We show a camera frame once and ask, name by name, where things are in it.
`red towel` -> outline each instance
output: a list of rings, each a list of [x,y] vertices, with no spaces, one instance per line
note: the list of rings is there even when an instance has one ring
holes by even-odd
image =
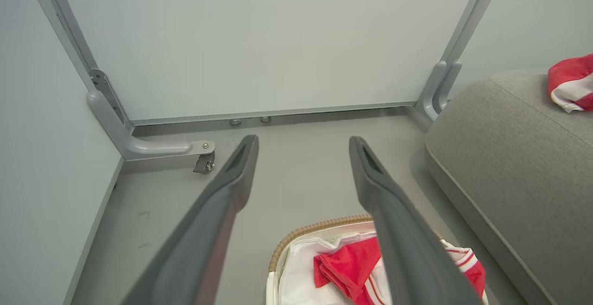
[[[593,111],[593,54],[552,66],[548,71],[548,94],[566,113]]]
[[[439,240],[445,252],[459,270],[467,277],[470,284],[474,286],[477,294],[487,304],[485,293],[486,271],[471,248],[456,248],[445,240]],[[348,298],[356,305],[383,304],[377,299],[377,291],[369,279],[377,261],[381,258],[381,249],[377,238],[372,238],[354,244],[348,244],[340,248],[335,254],[321,254],[313,258],[313,277],[315,287],[320,288],[329,282],[333,282]],[[375,297],[371,298],[368,288],[365,285],[370,280]]]
[[[335,254],[318,255],[313,258],[315,286],[333,282],[356,305],[373,305],[365,282],[380,258],[376,237],[345,245]]]

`white wall panel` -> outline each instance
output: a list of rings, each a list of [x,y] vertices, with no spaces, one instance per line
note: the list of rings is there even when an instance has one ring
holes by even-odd
[[[38,1],[0,0],[0,16],[0,304],[58,305],[121,156]]]
[[[593,53],[593,0],[492,0],[461,56],[449,98],[496,72]]]
[[[415,102],[468,0],[68,0],[131,120]]]

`metal frame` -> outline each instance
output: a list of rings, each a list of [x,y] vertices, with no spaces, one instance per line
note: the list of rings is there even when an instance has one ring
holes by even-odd
[[[72,59],[85,85],[89,89],[89,106],[95,113],[95,116],[114,144],[119,149],[124,158],[127,159],[146,159],[152,157],[165,157],[169,155],[185,154],[203,154],[204,151],[193,148],[191,142],[160,142],[154,144],[144,142],[131,136],[133,126],[137,125],[155,125],[165,123],[179,123],[189,121],[213,121],[219,119],[239,119],[245,117],[269,117],[271,115],[288,115],[302,113],[322,113],[328,111],[342,110],[361,110],[367,108],[398,107],[415,104],[417,110],[428,121],[433,122],[438,114],[447,105],[447,96],[458,73],[461,70],[462,63],[459,58],[472,37],[481,17],[484,15],[491,0],[469,0],[460,21],[453,32],[453,35],[443,52],[443,56],[434,66],[430,77],[417,102],[396,102],[391,104],[379,105],[358,105],[347,107],[330,107],[317,109],[300,109],[280,112],[260,112],[247,114],[227,114],[216,116],[190,116],[178,117],[173,119],[129,121],[117,95],[105,72],[98,69],[97,62],[93,57],[91,49],[85,40],[83,33],[72,13],[68,0],[38,0],[49,18],[51,25],[58,34],[66,52]],[[117,123],[113,122],[113,116],[107,113],[114,113],[118,122],[127,132],[127,136],[121,134],[119,128],[114,129]]]
[[[197,142],[147,142],[132,136],[129,121],[106,73],[98,69],[68,0],[38,0],[66,53],[87,86],[87,102],[122,157],[129,160],[178,155],[206,155],[210,163],[216,145]]]
[[[449,91],[461,70],[459,58],[491,0],[469,0],[441,60],[434,66],[416,104],[428,121],[435,121],[448,102]]]

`wicker basket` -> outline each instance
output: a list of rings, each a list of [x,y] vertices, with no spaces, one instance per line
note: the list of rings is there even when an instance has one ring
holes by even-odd
[[[369,215],[359,215],[318,222],[290,232],[280,241],[274,254],[271,256],[267,282],[265,284],[265,305],[278,305],[278,286],[282,277],[284,264],[286,263],[286,248],[292,242],[314,237],[331,239],[349,233],[362,233],[374,230],[375,224],[372,221],[372,217]],[[442,237],[435,232],[435,239],[439,241]],[[487,304],[487,298],[483,299],[483,304]]]

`gray sofa cushion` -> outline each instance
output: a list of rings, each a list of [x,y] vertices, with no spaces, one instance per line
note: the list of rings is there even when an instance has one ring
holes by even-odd
[[[593,114],[546,89],[542,69],[474,83],[428,131],[428,166],[528,303],[591,303]]]

